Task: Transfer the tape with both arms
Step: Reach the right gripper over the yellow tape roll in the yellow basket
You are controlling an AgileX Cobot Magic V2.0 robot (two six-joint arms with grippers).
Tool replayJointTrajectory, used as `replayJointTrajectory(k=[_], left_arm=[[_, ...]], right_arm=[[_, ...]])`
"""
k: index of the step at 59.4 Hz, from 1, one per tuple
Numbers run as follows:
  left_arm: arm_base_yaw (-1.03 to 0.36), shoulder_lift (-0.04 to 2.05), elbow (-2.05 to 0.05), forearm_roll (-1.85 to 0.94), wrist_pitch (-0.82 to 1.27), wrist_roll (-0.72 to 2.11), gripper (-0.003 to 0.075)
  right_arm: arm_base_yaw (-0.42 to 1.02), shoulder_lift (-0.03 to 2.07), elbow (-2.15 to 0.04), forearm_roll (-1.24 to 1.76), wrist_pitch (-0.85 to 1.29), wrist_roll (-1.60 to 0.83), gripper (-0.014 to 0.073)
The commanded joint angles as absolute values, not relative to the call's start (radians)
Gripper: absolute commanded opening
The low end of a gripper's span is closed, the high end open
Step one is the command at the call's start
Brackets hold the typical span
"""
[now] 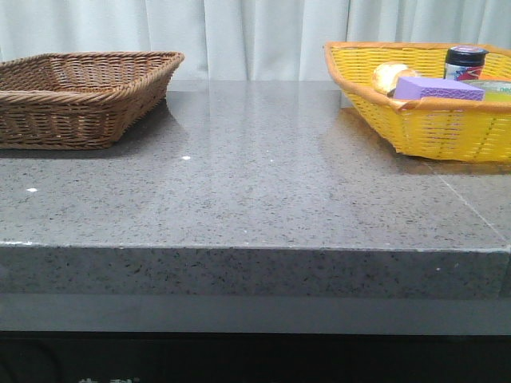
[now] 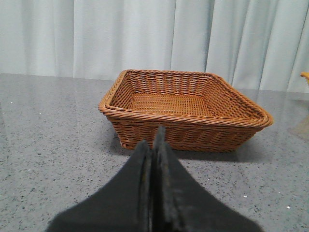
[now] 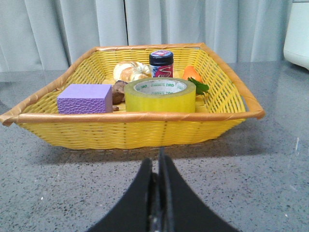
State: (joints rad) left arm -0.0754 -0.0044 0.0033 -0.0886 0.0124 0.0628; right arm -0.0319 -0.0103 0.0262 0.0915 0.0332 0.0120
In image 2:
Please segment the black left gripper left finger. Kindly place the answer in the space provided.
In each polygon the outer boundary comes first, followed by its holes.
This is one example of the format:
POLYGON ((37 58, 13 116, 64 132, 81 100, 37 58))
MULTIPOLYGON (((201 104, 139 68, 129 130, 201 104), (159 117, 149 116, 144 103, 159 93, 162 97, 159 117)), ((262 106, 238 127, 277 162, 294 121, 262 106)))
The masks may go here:
POLYGON ((61 212, 49 232, 148 232, 151 150, 136 146, 121 170, 103 188, 61 212))

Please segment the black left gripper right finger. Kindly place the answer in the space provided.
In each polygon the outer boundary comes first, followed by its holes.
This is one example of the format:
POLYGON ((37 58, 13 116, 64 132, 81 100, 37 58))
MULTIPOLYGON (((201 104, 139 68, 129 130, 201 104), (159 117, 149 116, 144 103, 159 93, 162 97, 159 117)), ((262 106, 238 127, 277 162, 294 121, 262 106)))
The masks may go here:
POLYGON ((155 232, 261 232, 254 221, 216 199, 181 165, 165 142, 165 128, 154 143, 152 229, 155 232))

